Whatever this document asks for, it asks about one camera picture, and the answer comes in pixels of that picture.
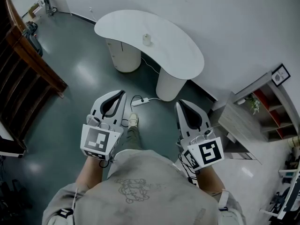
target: gray pants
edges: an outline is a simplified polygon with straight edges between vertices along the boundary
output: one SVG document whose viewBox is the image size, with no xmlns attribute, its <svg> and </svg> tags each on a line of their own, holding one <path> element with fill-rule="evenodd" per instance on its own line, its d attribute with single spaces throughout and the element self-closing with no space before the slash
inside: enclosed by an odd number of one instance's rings
<svg viewBox="0 0 300 225">
<path fill-rule="evenodd" d="M 127 138 L 123 144 L 125 149 L 143 150 L 141 148 L 141 139 L 139 129 L 137 127 L 131 127 L 127 131 Z"/>
</svg>

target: white floor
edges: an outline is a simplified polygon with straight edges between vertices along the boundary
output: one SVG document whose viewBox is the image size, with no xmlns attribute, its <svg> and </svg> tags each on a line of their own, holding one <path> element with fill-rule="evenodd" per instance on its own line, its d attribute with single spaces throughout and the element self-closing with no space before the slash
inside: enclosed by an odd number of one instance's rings
<svg viewBox="0 0 300 225">
<path fill-rule="evenodd" d="M 257 160 L 226 159 L 213 165 L 226 189 L 240 203 L 247 225 L 269 224 L 270 217 L 259 209 L 266 209 L 277 192 L 281 182 L 278 170 L 284 167 L 290 151 L 287 140 L 262 143 L 262 164 Z"/>
</svg>

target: wire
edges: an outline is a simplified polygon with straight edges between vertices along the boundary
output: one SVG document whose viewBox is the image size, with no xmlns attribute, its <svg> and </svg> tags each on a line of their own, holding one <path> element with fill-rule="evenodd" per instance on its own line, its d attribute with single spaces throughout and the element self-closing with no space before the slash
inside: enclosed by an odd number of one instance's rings
<svg viewBox="0 0 300 225">
<path fill-rule="evenodd" d="M 159 99 L 159 98 L 157 98 L 157 97 L 154 97 L 154 98 L 149 98 L 149 101 L 150 101 L 150 100 L 153 100 L 153 99 L 157 99 L 157 100 L 160 100 L 160 101 L 162 101 L 161 99 Z"/>
<path fill-rule="evenodd" d="M 128 121 L 128 119 L 122 119 L 122 121 L 123 121 L 123 120 L 125 120 L 125 121 Z M 124 125 L 122 125 L 122 122 L 121 122 L 121 126 L 122 126 L 122 127 L 125 127 L 125 128 L 127 128 L 127 127 L 128 127 L 128 126 L 124 126 Z"/>
<path fill-rule="evenodd" d="M 110 157 L 110 159 L 107 161 L 106 166 L 101 166 L 101 162 L 103 162 L 104 160 L 100 160 L 100 162 L 99 162 L 99 167 L 102 167 L 102 168 L 108 167 L 109 163 L 113 163 L 112 158 L 113 158 L 113 157 Z"/>
<path fill-rule="evenodd" d="M 187 169 L 186 169 L 184 166 L 186 166 L 192 174 L 198 175 L 198 174 L 200 174 L 200 172 L 198 172 L 198 173 L 193 172 L 193 171 L 190 169 L 190 168 L 192 168 L 192 167 L 189 166 L 189 165 L 187 165 L 186 163 L 184 163 L 184 162 L 182 161 L 182 156 L 181 156 L 181 154 L 178 154 L 178 159 L 179 159 L 179 161 L 181 162 L 181 164 L 182 164 L 184 170 L 185 170 L 186 173 L 187 173 L 187 179 L 197 180 L 196 177 L 190 177 L 190 176 L 189 176 L 188 171 L 187 171 Z"/>
<path fill-rule="evenodd" d="M 131 109 L 131 112 L 132 112 L 132 106 L 131 106 L 131 104 L 132 104 L 133 99 L 136 98 L 136 97 L 140 97 L 141 100 L 143 99 L 142 96 L 140 96 L 140 95 L 134 95 L 134 96 L 132 97 L 131 102 L 130 102 L 130 109 Z"/>
<path fill-rule="evenodd" d="M 144 62 L 146 63 L 147 66 L 149 66 L 150 68 L 152 68 L 152 69 L 154 70 L 154 72 L 156 72 L 157 74 L 159 74 L 159 72 L 158 72 L 157 70 L 155 70 L 153 66 L 150 66 L 150 65 L 146 62 L 146 60 L 145 60 L 144 58 L 142 58 L 142 59 L 144 60 Z"/>
<path fill-rule="evenodd" d="M 103 162 L 103 160 L 100 160 L 99 166 L 102 167 L 102 168 L 106 168 L 106 167 L 108 167 L 110 161 L 109 160 L 107 161 L 106 166 L 101 166 L 101 162 Z"/>
<path fill-rule="evenodd" d="M 94 15 L 93 15 L 93 12 L 91 11 L 90 13 L 92 14 L 92 17 L 94 18 L 95 22 L 97 22 L 97 20 L 95 19 Z"/>
</svg>

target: baseboard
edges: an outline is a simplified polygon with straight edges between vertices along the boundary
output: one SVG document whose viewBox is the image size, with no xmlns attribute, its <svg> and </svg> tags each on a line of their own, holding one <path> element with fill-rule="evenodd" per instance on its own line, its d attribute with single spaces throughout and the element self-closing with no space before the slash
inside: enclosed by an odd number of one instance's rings
<svg viewBox="0 0 300 225">
<path fill-rule="evenodd" d="M 89 19 L 89 18 L 80 16 L 80 15 L 78 15 L 78 14 L 76 14 L 76 13 L 71 13 L 71 14 L 72 14 L 73 16 L 75 16 L 75 17 L 81 18 L 82 20 L 84 20 L 84 21 L 86 21 L 86 22 L 92 23 L 92 24 L 94 24 L 94 25 L 96 24 L 95 21 L 93 21 L 93 20 L 91 20 L 91 19 Z"/>
<path fill-rule="evenodd" d="M 26 16 L 26 14 L 28 14 L 28 12 L 26 12 L 26 13 L 22 16 L 22 18 L 24 18 L 24 17 Z"/>
<path fill-rule="evenodd" d="M 205 91 L 202 87 L 200 87 L 199 85 L 197 85 L 195 82 L 193 82 L 193 80 L 187 80 L 187 82 L 193 86 L 195 86 L 203 95 L 205 95 L 210 101 L 212 101 L 213 103 L 215 103 L 217 100 L 211 95 L 209 94 L 207 91 Z"/>
<path fill-rule="evenodd" d="M 58 11 L 59 13 L 65 13 L 65 14 L 71 14 L 71 13 L 67 13 L 67 12 L 61 12 L 61 11 Z"/>
</svg>

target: red shelf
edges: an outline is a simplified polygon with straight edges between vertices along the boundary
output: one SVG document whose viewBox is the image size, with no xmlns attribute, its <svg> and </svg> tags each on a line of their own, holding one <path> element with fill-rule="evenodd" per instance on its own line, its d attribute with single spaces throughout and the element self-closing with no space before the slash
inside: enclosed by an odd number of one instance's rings
<svg viewBox="0 0 300 225">
<path fill-rule="evenodd" d="M 280 128 L 281 121 L 278 112 L 276 112 L 276 110 L 270 111 L 270 102 L 260 89 L 254 91 L 253 94 L 257 97 L 257 99 L 261 102 L 261 104 L 265 107 L 272 119 L 275 121 L 276 125 L 278 126 L 278 129 L 276 129 L 276 131 L 278 132 L 281 139 L 283 139 L 284 136 L 282 129 Z"/>
</svg>

